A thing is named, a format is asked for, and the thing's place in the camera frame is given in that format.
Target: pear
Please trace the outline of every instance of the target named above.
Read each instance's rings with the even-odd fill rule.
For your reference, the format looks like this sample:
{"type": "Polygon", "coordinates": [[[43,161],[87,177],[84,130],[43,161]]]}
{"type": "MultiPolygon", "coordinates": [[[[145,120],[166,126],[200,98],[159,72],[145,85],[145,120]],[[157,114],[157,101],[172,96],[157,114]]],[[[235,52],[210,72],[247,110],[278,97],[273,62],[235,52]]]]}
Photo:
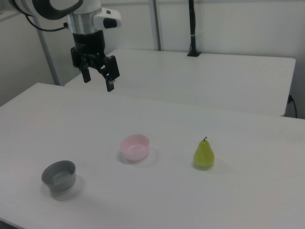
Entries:
{"type": "Polygon", "coordinates": [[[199,146],[194,154],[194,162],[200,167],[211,166],[214,161],[213,150],[206,139],[207,137],[199,143],[199,146]]]}

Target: white wall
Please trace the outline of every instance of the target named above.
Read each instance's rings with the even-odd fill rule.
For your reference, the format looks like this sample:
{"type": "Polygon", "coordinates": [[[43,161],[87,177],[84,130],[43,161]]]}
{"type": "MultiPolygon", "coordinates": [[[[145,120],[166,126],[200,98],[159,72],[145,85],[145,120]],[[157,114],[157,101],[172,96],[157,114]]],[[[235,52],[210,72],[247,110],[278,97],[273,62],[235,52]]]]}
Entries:
{"type": "MultiPolygon", "coordinates": [[[[186,0],[159,0],[163,49],[187,52],[190,45],[186,0]]],[[[305,118],[305,2],[237,2],[195,5],[198,50],[296,58],[291,93],[305,118]]],[[[293,105],[287,115],[294,117],[293,105]]]]}
{"type": "MultiPolygon", "coordinates": [[[[101,0],[102,6],[118,10],[122,15],[122,27],[104,31],[105,53],[117,48],[154,50],[153,29],[148,0],[101,0]]],[[[49,21],[39,18],[44,28],[61,27],[66,19],[49,21]]],[[[68,30],[44,32],[44,37],[51,53],[51,58],[60,80],[65,85],[80,74],[74,68],[70,48],[74,47],[72,34],[68,30]]]]}
{"type": "Polygon", "coordinates": [[[37,31],[23,15],[0,22],[0,106],[35,83],[54,84],[37,31]]]}

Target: cable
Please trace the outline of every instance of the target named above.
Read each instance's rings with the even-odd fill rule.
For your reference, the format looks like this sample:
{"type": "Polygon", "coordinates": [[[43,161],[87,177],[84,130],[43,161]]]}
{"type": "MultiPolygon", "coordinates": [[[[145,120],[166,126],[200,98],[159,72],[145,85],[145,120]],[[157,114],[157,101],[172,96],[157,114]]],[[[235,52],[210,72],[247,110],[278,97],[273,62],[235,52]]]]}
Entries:
{"type": "Polygon", "coordinates": [[[33,15],[30,15],[30,14],[24,12],[22,9],[20,9],[20,7],[17,5],[17,3],[16,3],[15,0],[12,0],[12,3],[13,3],[13,5],[15,6],[15,8],[16,8],[17,10],[19,10],[22,14],[25,15],[25,17],[26,17],[26,19],[28,20],[28,22],[29,22],[32,26],[34,26],[36,29],[38,29],[38,30],[40,30],[40,31],[44,31],[44,32],[56,32],[56,31],[64,30],[64,29],[66,28],[66,27],[61,27],[61,28],[54,29],[54,30],[46,30],[46,29],[40,28],[40,27],[38,27],[37,25],[35,25],[35,24],[29,19],[29,17],[33,17],[33,15]]]}
{"type": "Polygon", "coordinates": [[[21,13],[23,13],[24,15],[28,16],[28,17],[33,17],[33,15],[30,15],[26,12],[24,12],[22,9],[20,9],[20,7],[17,5],[16,0],[12,0],[12,3],[14,5],[14,7],[19,10],[21,13]]]}
{"type": "Polygon", "coordinates": [[[27,18],[28,22],[29,22],[32,26],[34,26],[36,29],[41,30],[41,31],[44,31],[44,32],[56,32],[56,31],[59,31],[59,30],[64,30],[64,29],[66,28],[66,27],[61,27],[61,28],[54,29],[54,30],[45,30],[45,29],[40,28],[40,27],[38,27],[37,25],[35,25],[35,24],[29,19],[29,17],[28,17],[27,15],[25,15],[25,17],[27,18]]]}
{"type": "Polygon", "coordinates": [[[294,107],[295,107],[295,118],[297,118],[296,104],[295,104],[295,100],[294,100],[292,94],[290,94],[290,95],[288,96],[287,104],[290,104],[291,102],[294,103],[294,107]]]}
{"type": "Polygon", "coordinates": [[[296,105],[295,105],[295,100],[293,98],[291,98],[291,102],[294,103],[294,106],[295,106],[295,118],[297,118],[297,112],[296,112],[296,105]]]}

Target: table surface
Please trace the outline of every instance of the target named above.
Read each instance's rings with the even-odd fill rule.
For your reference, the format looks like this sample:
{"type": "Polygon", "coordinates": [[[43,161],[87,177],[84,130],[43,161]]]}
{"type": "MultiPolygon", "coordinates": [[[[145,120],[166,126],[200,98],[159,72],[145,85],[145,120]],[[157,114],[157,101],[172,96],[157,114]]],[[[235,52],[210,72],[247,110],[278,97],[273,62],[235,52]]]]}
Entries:
{"type": "Polygon", "coordinates": [[[0,107],[0,218],[26,229],[302,228],[305,121],[36,84],[0,107]],[[146,134],[150,153],[119,144],[146,134]],[[208,137],[214,165],[195,168],[208,137]],[[76,183],[41,181],[60,160],[76,183]]]}
{"type": "MultiPolygon", "coordinates": [[[[285,113],[295,59],[118,49],[121,76],[113,94],[281,116],[285,113]]],[[[105,80],[90,69],[65,86],[106,92],[105,80]]]]}

